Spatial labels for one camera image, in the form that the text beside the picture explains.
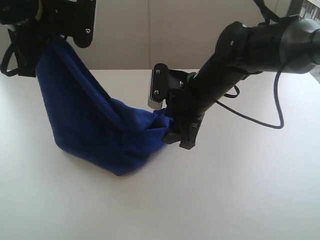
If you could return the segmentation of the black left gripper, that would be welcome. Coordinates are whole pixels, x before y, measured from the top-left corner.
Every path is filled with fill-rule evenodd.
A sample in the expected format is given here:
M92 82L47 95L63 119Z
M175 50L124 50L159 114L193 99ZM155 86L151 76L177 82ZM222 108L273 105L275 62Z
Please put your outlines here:
M95 0L2 0L0 23L7 27L10 45L0 63L0 72L35 77L45 45L53 35L71 37L87 48L94 37Z

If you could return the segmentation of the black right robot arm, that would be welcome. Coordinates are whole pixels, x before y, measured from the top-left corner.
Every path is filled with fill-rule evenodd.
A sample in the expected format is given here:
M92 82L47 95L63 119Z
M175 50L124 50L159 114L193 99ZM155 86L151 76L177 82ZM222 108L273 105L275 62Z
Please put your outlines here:
M320 63L320 25L311 19L286 18L246 27L236 21L220 34L214 54L198 72L170 70L177 84L168 90L166 144L191 149L205 112L239 81L263 72L305 74Z

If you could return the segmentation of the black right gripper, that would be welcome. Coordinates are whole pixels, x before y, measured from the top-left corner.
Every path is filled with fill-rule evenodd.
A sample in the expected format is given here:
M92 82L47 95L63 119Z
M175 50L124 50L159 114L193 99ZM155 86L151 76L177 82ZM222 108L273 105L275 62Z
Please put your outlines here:
M188 92L169 92L165 102L165 116L170 121L162 141L168 145L179 142L179 147L191 150L204 118L197 114L195 98Z

